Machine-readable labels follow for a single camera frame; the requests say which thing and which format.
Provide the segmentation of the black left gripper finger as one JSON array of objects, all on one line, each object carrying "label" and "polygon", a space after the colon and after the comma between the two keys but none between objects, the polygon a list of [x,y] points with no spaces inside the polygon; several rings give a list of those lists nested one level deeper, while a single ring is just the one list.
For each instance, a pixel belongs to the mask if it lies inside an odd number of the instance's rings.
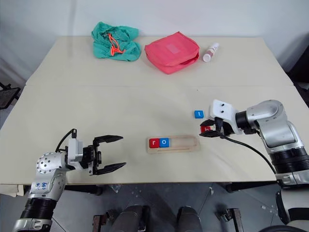
[{"label": "black left gripper finger", "polygon": [[123,137],[118,135],[103,135],[95,137],[93,140],[93,147],[98,147],[101,143],[112,143],[121,139],[123,139]]},{"label": "black left gripper finger", "polygon": [[108,173],[114,172],[114,171],[122,168],[125,165],[126,165],[126,162],[106,165],[103,169],[96,169],[95,175],[108,174]]}]

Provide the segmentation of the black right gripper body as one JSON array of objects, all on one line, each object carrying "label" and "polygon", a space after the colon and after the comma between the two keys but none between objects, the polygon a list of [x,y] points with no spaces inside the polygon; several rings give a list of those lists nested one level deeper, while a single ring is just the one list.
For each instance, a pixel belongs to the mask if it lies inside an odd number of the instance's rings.
[{"label": "black right gripper body", "polygon": [[213,121],[215,127],[213,136],[229,136],[234,133],[231,125],[225,122],[222,118],[215,117]]}]

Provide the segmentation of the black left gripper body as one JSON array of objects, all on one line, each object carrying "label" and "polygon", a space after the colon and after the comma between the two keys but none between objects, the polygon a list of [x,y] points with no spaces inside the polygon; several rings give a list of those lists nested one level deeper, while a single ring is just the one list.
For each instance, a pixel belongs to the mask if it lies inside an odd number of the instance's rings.
[{"label": "black left gripper body", "polygon": [[83,148],[82,168],[87,169],[89,175],[102,175],[102,169],[98,169],[101,164],[101,152],[98,151],[100,142],[93,141],[92,145]]}]

